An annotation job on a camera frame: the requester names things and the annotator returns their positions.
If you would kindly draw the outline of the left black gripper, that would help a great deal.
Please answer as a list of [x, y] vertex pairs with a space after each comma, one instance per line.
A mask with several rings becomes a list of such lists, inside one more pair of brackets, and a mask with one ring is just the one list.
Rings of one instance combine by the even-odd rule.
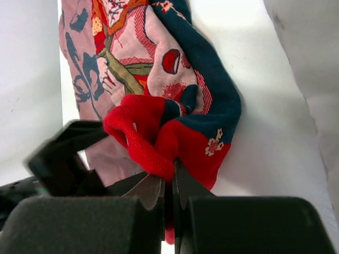
[[1, 187], [1, 197], [104, 196], [107, 190], [95, 170], [84, 165], [78, 152], [108, 137], [100, 121], [72, 121], [26, 160], [33, 176]]

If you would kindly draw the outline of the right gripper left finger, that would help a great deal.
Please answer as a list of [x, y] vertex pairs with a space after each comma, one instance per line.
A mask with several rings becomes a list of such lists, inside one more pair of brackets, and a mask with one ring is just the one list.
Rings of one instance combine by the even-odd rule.
[[147, 175], [121, 197], [30, 197], [1, 234], [1, 253], [160, 253], [165, 182]]

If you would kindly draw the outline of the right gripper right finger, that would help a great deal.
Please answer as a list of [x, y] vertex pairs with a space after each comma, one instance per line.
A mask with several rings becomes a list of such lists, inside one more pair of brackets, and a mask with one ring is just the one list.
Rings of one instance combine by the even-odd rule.
[[175, 162], [176, 253], [334, 253], [317, 210], [286, 196], [216, 196]]

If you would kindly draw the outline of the pink patterned pillowcase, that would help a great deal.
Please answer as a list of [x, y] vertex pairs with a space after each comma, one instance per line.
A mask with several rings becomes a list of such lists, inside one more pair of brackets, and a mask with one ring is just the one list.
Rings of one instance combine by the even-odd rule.
[[62, 1], [59, 39], [80, 118], [109, 133], [85, 151], [105, 185], [171, 181], [178, 158], [212, 189], [242, 108], [186, 1]]

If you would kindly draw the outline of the white pillow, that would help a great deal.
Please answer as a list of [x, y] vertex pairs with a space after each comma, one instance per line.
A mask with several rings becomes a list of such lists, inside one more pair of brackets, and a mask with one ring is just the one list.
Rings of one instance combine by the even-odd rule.
[[338, 1], [264, 1], [315, 120], [328, 192], [338, 212]]

